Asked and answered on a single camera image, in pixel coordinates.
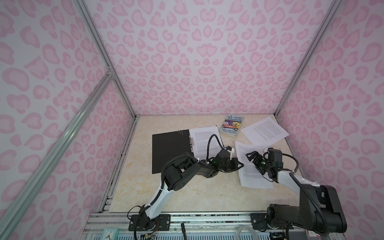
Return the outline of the blue and black file folder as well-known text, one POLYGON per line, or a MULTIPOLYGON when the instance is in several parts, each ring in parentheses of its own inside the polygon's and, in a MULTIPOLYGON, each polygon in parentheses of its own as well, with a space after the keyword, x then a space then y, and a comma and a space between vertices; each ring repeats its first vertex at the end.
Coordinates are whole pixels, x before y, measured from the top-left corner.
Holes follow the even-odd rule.
MULTIPOLYGON (((207 154, 209 154, 209 146, 211 139, 216 135, 212 135, 208 142, 207 154)), ((152 135, 152 173, 160 173, 163 166, 172 158, 188 153, 192 156, 193 151, 190 145, 190 132, 187 130, 179 130, 174 132, 154 134, 152 135)))

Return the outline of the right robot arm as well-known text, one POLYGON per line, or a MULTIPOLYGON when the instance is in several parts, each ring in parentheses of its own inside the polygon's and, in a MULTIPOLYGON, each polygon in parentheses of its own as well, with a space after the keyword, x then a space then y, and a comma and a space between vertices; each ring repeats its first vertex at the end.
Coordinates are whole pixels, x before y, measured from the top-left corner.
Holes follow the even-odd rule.
POLYGON ((269 205, 265 216, 266 226, 271 229, 285 227, 286 230, 300 227, 321 236, 346 232, 347 220, 334 187, 320 185, 297 175, 298 167, 294 170, 284 168, 285 154, 280 150, 269 148, 263 154, 253 151, 247 153, 246 157, 262 176, 267 175, 269 181, 290 189, 300 198, 297 207, 269 205))

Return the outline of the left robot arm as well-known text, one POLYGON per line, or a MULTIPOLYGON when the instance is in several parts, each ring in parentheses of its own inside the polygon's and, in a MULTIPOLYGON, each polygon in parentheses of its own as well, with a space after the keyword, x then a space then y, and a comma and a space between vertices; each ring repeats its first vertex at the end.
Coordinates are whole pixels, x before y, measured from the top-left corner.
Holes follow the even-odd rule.
POLYGON ((184 153, 168 161, 161 171, 161 184, 152 199, 140 207, 138 214, 130 217, 129 231, 168 231, 171 215, 161 212, 172 194, 185 187, 196 175, 209 179, 219 172, 232 173, 243 168, 244 164, 232 157, 233 152, 233 148, 226 147, 206 160, 184 153))

